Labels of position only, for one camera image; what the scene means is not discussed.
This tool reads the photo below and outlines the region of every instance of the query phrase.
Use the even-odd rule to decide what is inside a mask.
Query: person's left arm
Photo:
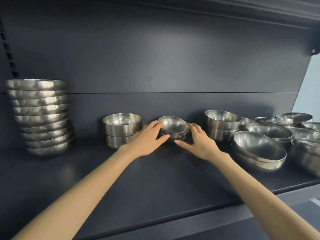
[[[148,155],[169,135],[156,139],[162,126],[153,121],[121,146],[108,160],[42,211],[12,240],[71,240],[123,170],[137,157]]]

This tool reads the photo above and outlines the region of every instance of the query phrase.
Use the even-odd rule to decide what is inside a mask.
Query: forearm
[[[320,239],[320,234],[266,187],[238,166],[228,154],[211,161],[225,175],[272,240]]]
[[[71,240],[114,181],[133,160],[126,151],[118,150],[48,206],[13,239]]]

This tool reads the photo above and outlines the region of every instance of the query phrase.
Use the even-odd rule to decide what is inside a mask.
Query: person's left hand
[[[164,135],[157,140],[162,125],[163,123],[160,121],[152,121],[150,124],[145,125],[141,131],[135,133],[131,141],[126,145],[122,145],[120,149],[126,150],[135,158],[150,154],[170,137],[169,135]]]

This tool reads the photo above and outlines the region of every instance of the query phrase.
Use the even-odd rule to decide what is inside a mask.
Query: hand
[[[195,156],[208,161],[225,154],[219,150],[215,141],[209,138],[199,125],[194,123],[188,125],[192,133],[194,144],[190,145],[184,141],[174,140],[177,145],[187,149]]]
[[[120,148],[130,152],[135,158],[150,154],[170,137],[164,135],[157,140],[162,125],[162,122],[152,121],[149,125],[145,125],[141,131],[135,133],[128,144],[122,145]]]

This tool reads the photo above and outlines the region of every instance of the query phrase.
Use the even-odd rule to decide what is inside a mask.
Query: bare skin
[[[123,170],[136,158],[152,153],[169,135],[156,139],[162,123],[153,121],[136,133],[107,161],[48,206],[14,240],[71,240]],[[270,239],[316,240],[320,233],[274,194],[221,152],[196,124],[189,124],[194,144],[175,143],[208,160],[225,175]]]

